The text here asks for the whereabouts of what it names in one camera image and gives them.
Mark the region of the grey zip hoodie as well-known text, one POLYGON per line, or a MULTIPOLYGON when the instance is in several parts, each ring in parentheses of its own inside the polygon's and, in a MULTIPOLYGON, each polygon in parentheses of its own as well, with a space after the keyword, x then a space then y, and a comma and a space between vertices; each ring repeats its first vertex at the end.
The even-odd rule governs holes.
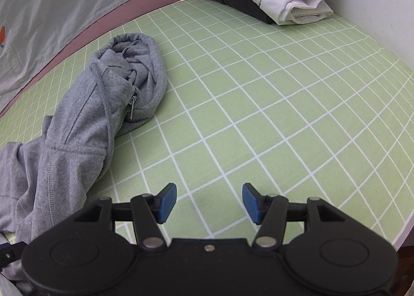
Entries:
POLYGON ((167 86, 161 51, 140 33, 92 54, 39 137, 1 150, 1 233, 30 243, 86 203, 108 170, 114 140, 146 124, 167 86))

